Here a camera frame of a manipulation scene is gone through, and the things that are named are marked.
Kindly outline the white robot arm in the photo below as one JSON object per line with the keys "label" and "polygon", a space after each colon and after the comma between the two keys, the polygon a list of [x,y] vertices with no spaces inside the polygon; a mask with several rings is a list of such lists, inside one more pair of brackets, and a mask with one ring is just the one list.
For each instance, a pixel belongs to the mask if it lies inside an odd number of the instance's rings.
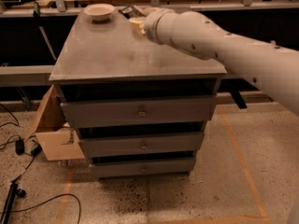
{"label": "white robot arm", "polygon": [[299,51],[230,33],[194,11],[153,8],[129,22],[133,31],[153,43],[218,61],[299,115]]}

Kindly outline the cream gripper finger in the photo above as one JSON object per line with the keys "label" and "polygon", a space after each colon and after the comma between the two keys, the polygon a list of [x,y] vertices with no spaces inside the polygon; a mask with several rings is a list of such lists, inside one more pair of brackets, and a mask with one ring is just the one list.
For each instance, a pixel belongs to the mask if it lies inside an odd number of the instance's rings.
{"label": "cream gripper finger", "polygon": [[145,7],[141,9],[141,12],[145,15],[148,16],[150,13],[159,10],[158,7]]}

